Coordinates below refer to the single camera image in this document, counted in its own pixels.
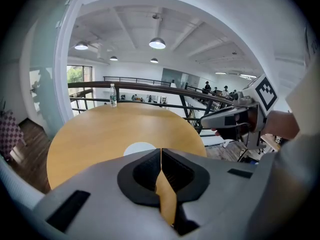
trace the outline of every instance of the ceiling lamp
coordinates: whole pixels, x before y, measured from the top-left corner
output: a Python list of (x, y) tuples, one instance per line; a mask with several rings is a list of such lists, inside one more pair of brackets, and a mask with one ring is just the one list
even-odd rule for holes
[(81, 41), (81, 42), (78, 42), (75, 45), (74, 49), (76, 49), (76, 50), (87, 50), (88, 49), (88, 45), (85, 42)]
[(150, 60), (150, 62), (152, 62), (152, 63), (158, 63), (158, 60), (157, 60), (156, 58), (152, 58), (152, 59)]
[(117, 60), (118, 60), (118, 58), (117, 58), (116, 56), (112, 56), (112, 57), (110, 58), (110, 61), (116, 62)]
[(156, 37), (151, 39), (149, 46), (155, 49), (164, 49), (166, 48), (166, 43), (162, 38)]
[(256, 76), (254, 76), (254, 75), (249, 75), (249, 74), (240, 74), (240, 76), (242, 76), (242, 77), (248, 77), (248, 78), (257, 78)]

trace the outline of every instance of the plastic bottle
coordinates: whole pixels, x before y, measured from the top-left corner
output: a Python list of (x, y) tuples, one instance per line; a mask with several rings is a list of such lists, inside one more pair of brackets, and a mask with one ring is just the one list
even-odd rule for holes
[(112, 108), (117, 106), (117, 91), (114, 83), (110, 84), (110, 105)]

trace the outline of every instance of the white circle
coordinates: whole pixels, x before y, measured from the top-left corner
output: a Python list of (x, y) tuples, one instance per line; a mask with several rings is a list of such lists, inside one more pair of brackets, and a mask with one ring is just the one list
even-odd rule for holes
[(147, 142), (136, 142), (131, 144), (126, 148), (123, 153), (123, 156), (127, 156), (133, 153), (146, 151), (146, 150), (154, 150), (156, 147)]

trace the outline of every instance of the wooden floor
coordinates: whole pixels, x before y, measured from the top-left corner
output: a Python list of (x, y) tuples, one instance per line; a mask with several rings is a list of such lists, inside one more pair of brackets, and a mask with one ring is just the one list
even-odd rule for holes
[[(14, 148), (15, 159), (9, 164), (13, 170), (27, 183), (41, 191), (48, 193), (50, 185), (47, 177), (47, 155), (51, 141), (48, 139), (44, 129), (31, 120), (20, 124), (24, 133), (24, 140), (27, 146), (19, 143)], [(208, 158), (236, 162), (242, 150), (246, 147), (242, 142), (232, 142), (224, 148), (222, 146), (207, 147)], [(256, 158), (256, 151), (247, 151), (250, 157)]]
[(26, 146), (19, 143), (14, 148), (11, 154), (15, 160), (9, 165), (27, 183), (46, 194), (51, 190), (47, 178), (47, 155), (51, 141), (44, 129), (29, 119), (23, 121), (20, 128)]

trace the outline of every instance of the window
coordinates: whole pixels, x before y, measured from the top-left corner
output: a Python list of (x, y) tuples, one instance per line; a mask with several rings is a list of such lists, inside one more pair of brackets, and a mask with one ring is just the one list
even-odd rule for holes
[[(68, 83), (91, 82), (92, 66), (68, 65), (66, 66), (66, 79)], [(69, 88), (69, 96), (90, 88)]]

